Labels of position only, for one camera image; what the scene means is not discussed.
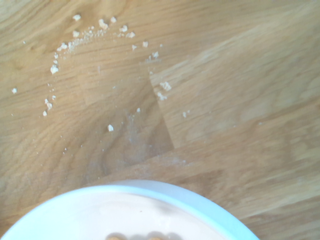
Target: crumb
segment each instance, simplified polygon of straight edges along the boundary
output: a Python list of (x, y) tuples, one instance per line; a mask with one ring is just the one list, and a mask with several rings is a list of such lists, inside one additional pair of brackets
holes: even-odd
[(61, 44), (61, 46), (60, 47), (58, 47), (56, 50), (58, 51), (58, 52), (60, 52), (62, 49), (67, 49), (68, 48), (68, 45), (66, 45), (64, 42)]
[(160, 101), (163, 101), (163, 100), (167, 99), (167, 97), (166, 97), (166, 96), (163, 96), (163, 95), (161, 94), (161, 92), (158, 92), (157, 95), (158, 95)]
[(106, 30), (106, 29), (108, 28), (108, 24), (106, 24), (103, 19), (100, 19), (98, 22), (99, 22), (99, 26), (100, 26), (102, 29)]
[(52, 103), (47, 103), (46, 106), (48, 107), (48, 111), (52, 109)]
[(77, 38), (77, 37), (79, 37), (80, 32), (78, 32), (78, 31), (73, 31), (73, 32), (72, 32), (72, 35), (73, 35), (74, 38)]
[(119, 29), (120, 32), (126, 32), (128, 31), (128, 27), (126, 25), (123, 25), (122, 28)]
[(75, 21), (79, 21), (79, 20), (81, 19), (81, 16), (80, 16), (79, 14), (77, 14), (77, 15), (74, 15), (72, 18), (73, 18)]
[(50, 69), (50, 71), (51, 71), (51, 73), (52, 73), (52, 75), (53, 75), (53, 74), (55, 74), (56, 72), (58, 72), (59, 69), (57, 68), (56, 65), (53, 64), (52, 67), (51, 67), (51, 69)]
[(157, 51), (153, 52), (152, 53), (152, 57), (154, 57), (156, 59), (157, 57), (159, 57), (159, 53)]
[(166, 90), (166, 91), (171, 90), (171, 86), (170, 86), (170, 84), (169, 84), (167, 81), (165, 81), (165, 82), (160, 82), (160, 86), (163, 87), (163, 89)]
[(109, 124), (108, 125), (108, 130), (109, 130), (109, 132), (112, 132), (114, 130), (114, 127)]
[(136, 35), (136, 34), (132, 31), (132, 32), (128, 33), (125, 37), (132, 39), (135, 35)]
[(117, 21), (117, 19), (116, 19), (114, 16), (110, 19), (110, 22), (113, 23), (113, 24), (114, 24), (116, 21)]

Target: white bowl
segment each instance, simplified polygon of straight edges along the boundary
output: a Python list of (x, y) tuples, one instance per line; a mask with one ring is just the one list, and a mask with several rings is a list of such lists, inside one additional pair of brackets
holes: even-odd
[(70, 191), (36, 207), (1, 240), (258, 240), (212, 201), (171, 184), (127, 180)]

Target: wooden table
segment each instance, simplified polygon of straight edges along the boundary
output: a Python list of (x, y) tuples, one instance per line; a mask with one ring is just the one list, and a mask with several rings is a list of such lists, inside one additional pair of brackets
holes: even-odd
[(263, 240), (320, 239), (319, 1), (3, 0), (0, 12), (0, 236), (54, 196), (148, 179)]

